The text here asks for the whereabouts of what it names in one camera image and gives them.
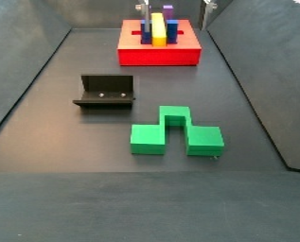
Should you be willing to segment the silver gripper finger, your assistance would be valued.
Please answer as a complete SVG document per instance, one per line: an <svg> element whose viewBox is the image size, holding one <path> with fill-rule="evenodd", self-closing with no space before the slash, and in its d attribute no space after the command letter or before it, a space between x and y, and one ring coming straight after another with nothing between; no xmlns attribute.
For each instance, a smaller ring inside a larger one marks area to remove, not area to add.
<svg viewBox="0 0 300 242"><path fill-rule="evenodd" d="M208 26L209 15L213 10L218 7L217 0L202 0L204 4L204 13L202 13L202 22L201 29L205 29Z"/></svg>
<svg viewBox="0 0 300 242"><path fill-rule="evenodd" d="M150 0L138 0L135 9L142 13L145 17L145 31L150 32Z"/></svg>

